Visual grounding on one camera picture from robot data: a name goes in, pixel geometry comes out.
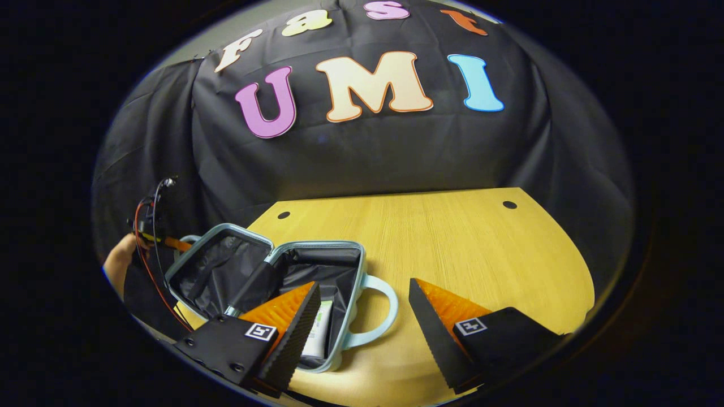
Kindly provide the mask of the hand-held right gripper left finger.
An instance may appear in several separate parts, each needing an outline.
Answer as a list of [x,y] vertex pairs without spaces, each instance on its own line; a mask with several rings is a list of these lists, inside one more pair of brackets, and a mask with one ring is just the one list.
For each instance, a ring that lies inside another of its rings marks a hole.
[[321,306],[318,282],[237,317],[219,314],[173,344],[208,373],[278,399],[287,391]]

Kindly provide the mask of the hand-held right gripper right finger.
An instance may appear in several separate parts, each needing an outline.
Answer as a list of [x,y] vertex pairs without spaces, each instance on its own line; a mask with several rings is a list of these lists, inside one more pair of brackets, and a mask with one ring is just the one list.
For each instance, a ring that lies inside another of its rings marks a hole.
[[457,394],[509,381],[563,340],[515,307],[492,311],[419,278],[410,280],[408,300],[435,363]]

